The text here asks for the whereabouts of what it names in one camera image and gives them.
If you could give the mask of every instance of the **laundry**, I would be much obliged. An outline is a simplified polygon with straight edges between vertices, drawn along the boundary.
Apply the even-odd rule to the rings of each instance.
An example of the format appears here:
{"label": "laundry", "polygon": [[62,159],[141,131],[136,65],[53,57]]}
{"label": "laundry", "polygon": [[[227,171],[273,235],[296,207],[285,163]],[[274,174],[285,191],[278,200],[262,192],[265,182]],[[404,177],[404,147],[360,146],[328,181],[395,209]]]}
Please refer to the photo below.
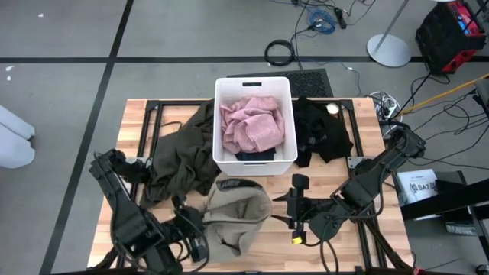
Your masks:
{"label": "laundry", "polygon": [[312,153],[328,163],[346,157],[353,148],[345,125],[328,113],[324,105],[316,104],[301,96],[293,104],[296,126],[297,159],[299,167],[308,167]]}
{"label": "laundry", "polygon": [[240,161],[263,161],[274,160],[274,155],[277,151],[275,147],[258,153],[244,153],[239,152],[235,154],[236,158]]}
{"label": "laundry", "polygon": [[203,217],[210,261],[222,263],[246,255],[271,212],[270,198],[255,181],[216,181]]}
{"label": "laundry", "polygon": [[220,173],[212,159],[213,109],[214,100],[202,103],[179,131],[158,138],[141,207],[151,207],[171,195],[191,190],[203,196],[209,194]]}
{"label": "laundry", "polygon": [[273,97],[247,97],[219,109],[222,146],[233,154],[263,152],[283,143],[283,116]]}

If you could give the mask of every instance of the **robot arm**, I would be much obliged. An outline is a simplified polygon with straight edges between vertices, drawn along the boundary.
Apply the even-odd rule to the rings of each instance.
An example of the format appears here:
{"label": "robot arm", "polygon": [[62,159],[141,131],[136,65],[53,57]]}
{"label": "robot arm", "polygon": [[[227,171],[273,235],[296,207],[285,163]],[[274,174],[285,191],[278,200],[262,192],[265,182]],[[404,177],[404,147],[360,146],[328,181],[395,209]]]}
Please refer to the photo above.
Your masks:
{"label": "robot arm", "polygon": [[113,211],[110,231],[114,248],[96,268],[109,268],[115,255],[121,257],[123,252],[133,265],[138,265],[138,259],[144,259],[151,273],[181,274],[182,265],[169,247],[178,241],[184,241],[194,262],[206,258],[206,251],[198,242],[203,231],[199,211],[186,206],[184,197],[174,196],[172,203],[176,217],[159,223],[153,214],[129,199],[128,191],[114,171],[114,160],[120,156],[116,150],[98,155],[89,169]]}
{"label": "robot arm", "polygon": [[425,143],[409,128],[396,128],[387,149],[373,160],[361,161],[355,167],[353,176],[337,188],[329,199],[304,197],[303,190],[309,188],[309,178],[295,174],[293,188],[286,195],[274,199],[287,202],[289,218],[274,217],[294,229],[292,239],[295,244],[306,242],[303,230],[305,222],[309,223],[309,228],[319,240],[327,241],[338,233],[346,220],[355,222],[368,218],[366,213],[373,207],[385,179],[409,158],[421,157]]}

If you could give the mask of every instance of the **yellow tag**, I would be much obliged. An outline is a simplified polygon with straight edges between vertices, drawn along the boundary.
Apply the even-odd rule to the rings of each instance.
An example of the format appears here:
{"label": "yellow tag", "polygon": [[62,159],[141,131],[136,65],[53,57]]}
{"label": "yellow tag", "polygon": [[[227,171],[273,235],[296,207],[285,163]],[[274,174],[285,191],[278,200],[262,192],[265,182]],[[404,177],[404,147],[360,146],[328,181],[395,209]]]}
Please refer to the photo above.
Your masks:
{"label": "yellow tag", "polygon": [[299,236],[297,238],[293,238],[292,239],[292,243],[293,244],[302,244],[303,243],[303,239]]}

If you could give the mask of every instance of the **wooden table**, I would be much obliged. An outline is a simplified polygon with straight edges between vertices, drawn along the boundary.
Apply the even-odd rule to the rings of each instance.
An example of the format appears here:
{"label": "wooden table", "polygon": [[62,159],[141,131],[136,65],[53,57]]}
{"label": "wooden table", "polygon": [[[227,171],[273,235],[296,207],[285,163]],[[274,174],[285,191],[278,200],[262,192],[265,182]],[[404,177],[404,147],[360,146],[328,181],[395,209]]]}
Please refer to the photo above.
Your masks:
{"label": "wooden table", "polygon": [[[121,129],[117,140],[117,149],[125,152],[128,157],[135,157],[138,150],[139,138],[143,124],[144,108],[146,99],[129,99],[127,101],[124,116],[122,118]],[[377,156],[384,150],[384,142],[381,137],[377,118],[374,112],[374,105],[371,99],[353,99],[355,105],[355,116],[358,123],[361,144],[364,155],[367,157]],[[163,119],[160,125],[167,122],[185,122],[196,111],[196,106],[165,106]],[[151,133],[154,127],[155,114],[150,119],[148,136],[145,148],[145,156],[148,155]],[[352,139],[351,127],[348,113],[345,112],[347,130]],[[178,125],[168,125],[161,127],[160,135],[165,135],[176,131]],[[291,176],[293,173],[302,173],[310,178],[310,190],[305,192],[305,196],[312,198],[327,198],[329,195],[348,178],[345,159],[333,160],[325,163],[318,154],[313,154],[311,165],[305,168],[298,168],[295,164],[281,176],[252,177],[260,183],[268,195],[273,199],[283,195],[291,187]],[[137,201],[141,197],[141,189],[138,192]],[[201,205],[204,202],[196,192],[188,195],[190,205]],[[273,202],[273,214],[285,216],[287,206],[285,202]],[[170,202],[162,202],[157,205],[152,212],[160,221],[173,217],[172,205]],[[112,210],[104,199],[100,212],[96,234],[93,240],[92,251],[90,253],[88,267],[96,265],[105,254],[111,249],[112,243],[109,237],[108,225]],[[393,249],[403,258],[406,263],[413,262],[410,245],[406,236],[403,217],[400,212],[399,202],[396,192],[389,186],[384,185],[384,211],[378,217],[379,227],[389,241]],[[373,238],[367,230],[370,244],[371,258],[374,266],[378,266],[377,255],[373,245]],[[291,230],[287,226],[274,218],[269,218],[257,235],[251,249],[245,257],[240,257],[226,264],[209,263],[202,271],[324,271],[319,257],[319,247],[306,247],[294,245],[290,241]],[[308,242],[314,243],[317,239],[312,233],[308,234]],[[363,266],[364,260],[361,256],[361,246],[358,237],[358,227],[351,222],[345,222],[340,232],[332,239],[332,245],[338,254],[340,271],[353,271],[355,266]],[[334,260],[328,247],[325,246],[325,258],[331,270],[334,270]],[[195,267],[190,262],[184,262],[186,270]]]}

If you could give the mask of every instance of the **black floor stripe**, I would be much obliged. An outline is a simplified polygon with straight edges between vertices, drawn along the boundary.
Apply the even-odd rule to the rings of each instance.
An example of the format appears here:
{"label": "black floor stripe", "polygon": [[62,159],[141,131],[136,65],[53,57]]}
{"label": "black floor stripe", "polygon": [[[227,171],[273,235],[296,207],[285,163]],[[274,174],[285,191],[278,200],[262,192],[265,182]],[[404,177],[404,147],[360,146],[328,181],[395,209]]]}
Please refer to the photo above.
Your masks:
{"label": "black floor stripe", "polygon": [[108,57],[0,57],[0,63],[108,63]]}
{"label": "black floor stripe", "polygon": [[[131,13],[133,3],[134,0],[127,0],[126,2],[121,22],[119,24],[110,52],[110,57],[112,59],[113,57],[117,56],[117,53],[121,46],[125,26],[128,23],[128,18],[129,14]],[[105,66],[102,80],[100,81],[99,89],[97,91],[95,101],[93,102],[92,110],[90,111],[90,116],[86,124],[85,133],[83,134],[82,143],[79,147],[78,154],[76,155],[73,172],[71,173],[70,181],[68,182],[68,187],[66,188],[63,202],[61,203],[61,209],[54,225],[53,234],[51,235],[49,245],[47,246],[46,254],[44,255],[44,260],[40,268],[39,274],[51,274],[51,271],[53,269],[54,261],[56,260],[58,250],[60,249],[63,233],[68,222],[68,217],[70,216],[71,208],[73,206],[73,200],[75,199],[79,178],[82,174],[83,164],[85,163],[85,159],[88,154],[93,132],[95,131],[96,123],[100,114],[100,109],[102,107],[105,93],[107,92],[108,82],[112,75],[113,69],[114,62],[108,62]]]}
{"label": "black floor stripe", "polygon": [[[277,61],[287,60],[289,57],[274,57]],[[375,63],[370,57],[320,57],[304,56],[303,62],[351,62]],[[263,56],[259,57],[0,57],[0,63],[261,63],[265,62]],[[423,63],[422,57],[411,57],[410,63]],[[469,63],[489,62],[489,57],[475,56]]]}

